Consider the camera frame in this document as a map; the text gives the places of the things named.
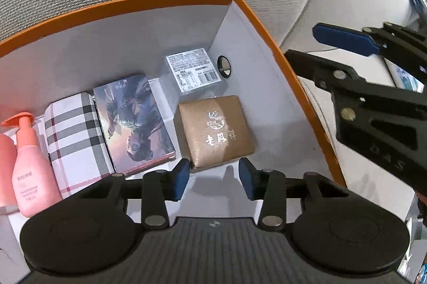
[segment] barcode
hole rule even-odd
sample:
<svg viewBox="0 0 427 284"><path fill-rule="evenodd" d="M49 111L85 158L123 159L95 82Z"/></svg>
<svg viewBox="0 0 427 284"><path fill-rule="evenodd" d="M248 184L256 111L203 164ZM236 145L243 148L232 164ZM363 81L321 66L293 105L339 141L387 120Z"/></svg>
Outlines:
<svg viewBox="0 0 427 284"><path fill-rule="evenodd" d="M206 73L199 74L199 79L202 84L212 83L213 81L218 80L218 76L215 71L207 71Z"/></svg>

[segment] orange pump cap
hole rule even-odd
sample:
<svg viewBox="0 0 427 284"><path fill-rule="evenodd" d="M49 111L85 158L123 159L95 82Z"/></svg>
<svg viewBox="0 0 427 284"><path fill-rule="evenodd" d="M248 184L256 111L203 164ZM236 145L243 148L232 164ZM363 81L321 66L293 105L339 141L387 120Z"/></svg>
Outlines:
<svg viewBox="0 0 427 284"><path fill-rule="evenodd" d="M28 144L38 145L36 131L31 127L34 122L34 116L29 112L15 114L2 122L1 126L18 127L16 132L16 143L18 149Z"/></svg>

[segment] orange bottle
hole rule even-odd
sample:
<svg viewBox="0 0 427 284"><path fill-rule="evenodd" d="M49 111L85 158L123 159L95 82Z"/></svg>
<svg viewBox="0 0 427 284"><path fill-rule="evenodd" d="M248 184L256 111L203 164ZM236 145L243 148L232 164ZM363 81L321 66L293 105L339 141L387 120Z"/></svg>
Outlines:
<svg viewBox="0 0 427 284"><path fill-rule="evenodd" d="M61 201L53 169L41 152L37 133L31 127L33 122L33 115L23 112L2 123L2 126L19 127L12 185L19 210L27 218Z"/></svg>
<svg viewBox="0 0 427 284"><path fill-rule="evenodd" d="M16 147L6 135L0 133L0 207L16 208L16 198L12 187L13 167L16 162Z"/></svg>

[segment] cardboard box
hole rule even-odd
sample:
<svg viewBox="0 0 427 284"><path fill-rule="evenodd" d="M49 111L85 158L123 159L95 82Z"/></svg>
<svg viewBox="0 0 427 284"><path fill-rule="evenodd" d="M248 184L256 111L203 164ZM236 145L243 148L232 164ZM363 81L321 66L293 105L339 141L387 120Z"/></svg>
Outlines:
<svg viewBox="0 0 427 284"><path fill-rule="evenodd" d="M181 153L194 169L209 168L255 151L237 96L181 103L174 122Z"/></svg>

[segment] metal rivet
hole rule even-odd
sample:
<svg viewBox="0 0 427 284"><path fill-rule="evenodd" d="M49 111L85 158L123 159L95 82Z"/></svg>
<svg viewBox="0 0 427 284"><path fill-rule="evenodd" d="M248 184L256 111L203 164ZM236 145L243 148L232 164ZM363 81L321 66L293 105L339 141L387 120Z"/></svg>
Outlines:
<svg viewBox="0 0 427 284"><path fill-rule="evenodd" d="M353 121L356 118L356 113L351 108L343 108L341 116L348 121Z"/></svg>
<svg viewBox="0 0 427 284"><path fill-rule="evenodd" d="M334 77L337 79L343 80L347 78L347 75L345 74L344 71L337 69L336 71L334 71Z"/></svg>
<svg viewBox="0 0 427 284"><path fill-rule="evenodd" d="M261 221L265 226L272 226L272 227L280 226L283 223L282 218L276 215L265 216Z"/></svg>
<svg viewBox="0 0 427 284"><path fill-rule="evenodd" d="M150 215L145 218L145 223L148 226L162 226L166 222L166 219L161 215Z"/></svg>

